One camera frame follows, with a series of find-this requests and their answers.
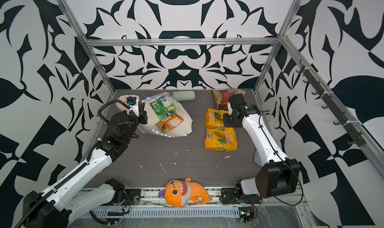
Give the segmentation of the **orange Fox's candy bag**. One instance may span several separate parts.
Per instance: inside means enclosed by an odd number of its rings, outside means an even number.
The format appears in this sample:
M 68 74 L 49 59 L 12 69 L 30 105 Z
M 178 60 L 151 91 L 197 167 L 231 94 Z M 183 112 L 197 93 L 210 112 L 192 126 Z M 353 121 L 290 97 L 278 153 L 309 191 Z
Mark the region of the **orange Fox's candy bag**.
M 171 114 L 156 123 L 162 133 L 166 133 L 183 123 L 184 119 L 178 114 Z

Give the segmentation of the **gold red fruit snack bag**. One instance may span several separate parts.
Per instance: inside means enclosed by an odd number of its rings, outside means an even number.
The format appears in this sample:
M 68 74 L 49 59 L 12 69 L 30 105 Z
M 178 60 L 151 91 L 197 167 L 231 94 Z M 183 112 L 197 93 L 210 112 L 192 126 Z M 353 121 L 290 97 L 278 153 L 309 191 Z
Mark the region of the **gold red fruit snack bag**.
M 242 89 L 228 89 L 228 90 L 213 90 L 212 95 L 214 103 L 219 110 L 228 109 L 228 101 L 231 95 L 242 94 L 245 95 L 246 91 Z

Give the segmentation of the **blue checkered paper bag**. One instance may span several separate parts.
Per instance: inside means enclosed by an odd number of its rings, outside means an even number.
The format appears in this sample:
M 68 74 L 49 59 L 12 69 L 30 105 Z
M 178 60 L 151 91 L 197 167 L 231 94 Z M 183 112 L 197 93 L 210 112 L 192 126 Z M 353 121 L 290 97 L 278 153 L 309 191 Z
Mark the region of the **blue checkered paper bag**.
M 143 100 L 148 122 L 139 125 L 142 133 L 157 135 L 165 138 L 190 137 L 192 118 L 171 94 L 161 94 L 145 97 Z

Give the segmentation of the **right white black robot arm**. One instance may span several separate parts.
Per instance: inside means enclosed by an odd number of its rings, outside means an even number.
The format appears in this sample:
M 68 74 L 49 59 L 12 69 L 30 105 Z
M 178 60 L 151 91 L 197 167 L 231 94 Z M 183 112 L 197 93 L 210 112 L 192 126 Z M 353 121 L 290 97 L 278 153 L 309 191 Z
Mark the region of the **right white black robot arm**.
M 248 104 L 241 94 L 231 95 L 227 105 L 228 114 L 224 115 L 224 125 L 247 131 L 256 147 L 255 163 L 261 167 L 255 177 L 237 181 L 237 199 L 253 196 L 278 199 L 302 187 L 299 162 L 286 155 L 267 128 L 263 116 L 268 111 Z

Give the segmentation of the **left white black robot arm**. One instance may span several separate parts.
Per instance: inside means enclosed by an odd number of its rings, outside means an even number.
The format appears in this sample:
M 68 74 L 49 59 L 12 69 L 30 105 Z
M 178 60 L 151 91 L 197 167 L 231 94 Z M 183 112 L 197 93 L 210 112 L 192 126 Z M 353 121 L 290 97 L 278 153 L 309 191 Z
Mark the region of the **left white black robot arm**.
M 23 201 L 23 217 L 17 228 L 66 228 L 73 221 L 94 208 L 118 202 L 124 185 L 110 179 L 99 188 L 76 197 L 75 195 L 103 169 L 116 161 L 137 138 L 137 128 L 147 124 L 145 103 L 139 96 L 129 95 L 124 101 L 112 100 L 98 110 L 107 130 L 91 146 L 86 158 L 71 172 L 42 192 L 30 192 Z

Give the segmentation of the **yellow snack bag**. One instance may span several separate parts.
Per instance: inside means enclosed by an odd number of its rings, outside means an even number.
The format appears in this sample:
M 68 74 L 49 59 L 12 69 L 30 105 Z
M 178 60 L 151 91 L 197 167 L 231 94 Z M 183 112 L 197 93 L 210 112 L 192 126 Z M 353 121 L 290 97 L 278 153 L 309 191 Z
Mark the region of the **yellow snack bag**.
M 228 111 L 208 109 L 206 113 L 206 128 L 208 129 L 223 128 L 225 126 L 224 125 L 225 114 L 228 114 Z
M 238 147 L 234 128 L 207 129 L 205 148 L 213 151 L 236 151 Z

